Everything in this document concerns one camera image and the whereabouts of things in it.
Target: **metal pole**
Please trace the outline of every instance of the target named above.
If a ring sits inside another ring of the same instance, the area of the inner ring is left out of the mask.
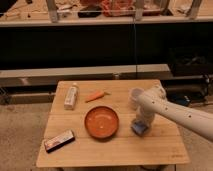
[[[140,21],[143,17],[144,0],[136,0],[135,3],[135,20]]]
[[[46,0],[47,2],[47,8],[49,11],[50,20],[53,23],[58,22],[58,13],[57,13],[57,6],[55,4],[55,0]]]
[[[195,19],[198,15],[198,11],[202,0],[193,0],[190,10],[187,12],[186,16],[190,19]]]

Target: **orange carrot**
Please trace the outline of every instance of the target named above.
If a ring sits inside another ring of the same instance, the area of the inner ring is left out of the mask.
[[[89,95],[86,98],[85,102],[90,102],[90,101],[96,100],[98,98],[104,97],[106,94],[108,94],[108,93],[105,93],[102,90],[96,91],[96,92],[92,93],[91,95]]]

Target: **table top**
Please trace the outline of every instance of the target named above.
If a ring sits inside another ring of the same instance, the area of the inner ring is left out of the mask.
[[[73,81],[59,82],[44,133],[44,140],[72,130],[76,140],[48,154],[42,141],[37,167],[87,167],[183,164],[189,158],[176,124],[159,115],[151,129],[139,137],[130,128],[136,112],[128,104],[131,88],[148,89],[158,80],[76,81],[79,85],[75,110],[65,110],[64,100]],[[85,103],[85,97],[96,90],[110,95]],[[119,117],[119,129],[109,141],[90,137],[84,127],[86,113],[96,106],[108,106]]]

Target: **bottle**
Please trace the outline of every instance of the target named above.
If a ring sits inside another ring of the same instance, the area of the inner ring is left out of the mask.
[[[73,83],[72,86],[69,88],[65,101],[64,101],[64,108],[66,110],[74,110],[75,108],[75,103],[77,100],[77,95],[78,95],[78,85],[77,83]]]

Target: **floor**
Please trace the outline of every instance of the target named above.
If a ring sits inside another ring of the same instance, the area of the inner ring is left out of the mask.
[[[0,105],[0,171],[54,171],[36,168],[38,150],[51,108],[51,98],[12,98]],[[213,106],[196,107],[213,113]],[[191,162],[177,171],[213,171],[213,143],[179,127]],[[143,171],[140,167],[65,168],[65,171]],[[175,171],[174,165],[165,171]]]

